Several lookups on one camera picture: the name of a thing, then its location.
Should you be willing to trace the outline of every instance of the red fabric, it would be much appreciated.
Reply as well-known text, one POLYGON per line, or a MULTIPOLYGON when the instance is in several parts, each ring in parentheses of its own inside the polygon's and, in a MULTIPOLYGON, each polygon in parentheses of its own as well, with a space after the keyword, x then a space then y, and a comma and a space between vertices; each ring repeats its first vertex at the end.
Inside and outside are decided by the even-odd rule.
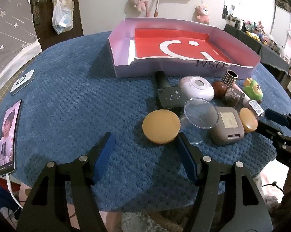
MULTIPOLYGON (((0 186, 8 191, 7 181, 5 179, 0 178, 0 186)), ((21 185, 19 185, 17 183, 11 182, 12 192, 19 192, 20 186, 21 185)))
POLYGON ((168 49, 178 55, 195 59, 206 59, 200 52, 207 52, 216 61, 231 63, 229 58, 208 41, 208 38, 208 34, 198 32, 165 29, 139 29, 135 30, 136 53, 139 58, 169 56, 160 50, 160 44, 164 41, 180 40, 181 43, 170 44, 168 49), (199 45, 190 45, 189 41, 195 41, 199 45))

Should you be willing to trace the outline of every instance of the person in phone screen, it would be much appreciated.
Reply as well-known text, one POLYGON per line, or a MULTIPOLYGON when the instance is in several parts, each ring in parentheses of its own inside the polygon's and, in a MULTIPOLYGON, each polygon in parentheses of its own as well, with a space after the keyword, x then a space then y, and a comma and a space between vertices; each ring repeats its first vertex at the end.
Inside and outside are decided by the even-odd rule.
POLYGON ((12 161, 13 159, 12 147, 14 137, 10 134, 10 129, 13 124, 14 116, 15 109, 9 113, 2 128, 2 133, 4 136, 0 140, 0 166, 12 161))

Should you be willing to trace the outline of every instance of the round table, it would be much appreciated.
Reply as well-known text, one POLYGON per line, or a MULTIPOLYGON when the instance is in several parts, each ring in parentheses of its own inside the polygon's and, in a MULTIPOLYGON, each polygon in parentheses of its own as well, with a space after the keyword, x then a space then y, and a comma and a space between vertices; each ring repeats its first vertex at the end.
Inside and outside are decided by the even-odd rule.
MULTIPOLYGON (((99 210, 165 210, 192 204, 198 189, 188 180, 174 143, 156 145, 142 133, 144 117, 157 109, 154 76, 116 78, 109 34, 87 35, 48 48, 25 71, 35 69, 33 82, 4 98, 0 133, 5 111, 23 99, 14 176, 31 187, 47 162, 71 162, 110 131, 115 151, 93 187, 99 210)), ((291 113, 291 100, 266 68, 258 64, 252 77, 262 88, 264 109, 291 113)), ((170 81, 175 85, 179 79, 170 81)), ((276 155, 270 140, 257 133, 226 146, 214 145, 208 138, 198 147, 219 162, 242 161, 252 175, 276 155)))

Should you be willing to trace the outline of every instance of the purple box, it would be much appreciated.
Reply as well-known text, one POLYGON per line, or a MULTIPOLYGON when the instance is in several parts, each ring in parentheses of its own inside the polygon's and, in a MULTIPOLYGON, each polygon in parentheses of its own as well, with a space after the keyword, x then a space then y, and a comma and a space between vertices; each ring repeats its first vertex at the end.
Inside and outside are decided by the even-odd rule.
POLYGON ((227 69, 236 72, 239 79, 246 79, 261 57, 244 43, 216 27, 192 21, 166 18, 126 18, 112 31, 109 46, 113 66, 118 78, 152 76, 163 70, 168 76, 202 76, 222 78, 227 69), (193 59, 179 57, 137 58, 136 29, 168 29, 208 34, 208 41, 231 60, 231 63, 213 58, 193 59))

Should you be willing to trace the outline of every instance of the brown wooden door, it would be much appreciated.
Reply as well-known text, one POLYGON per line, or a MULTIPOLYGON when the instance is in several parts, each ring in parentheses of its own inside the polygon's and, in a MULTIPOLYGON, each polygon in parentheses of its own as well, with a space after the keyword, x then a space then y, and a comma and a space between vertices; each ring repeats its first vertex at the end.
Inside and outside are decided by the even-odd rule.
MULTIPOLYGON (((52 27, 52 14, 53 14, 53 3, 52 0, 47 0, 46 2, 39 3, 39 17, 40 24, 35 26, 35 31, 37 38, 40 38, 39 43, 42 50, 44 51, 48 47, 66 41, 71 38, 83 36, 79 1, 73 0, 75 2, 73 11, 73 28, 70 31, 57 34, 52 27)), ((31 0, 31 10, 33 13, 33 4, 31 0)))

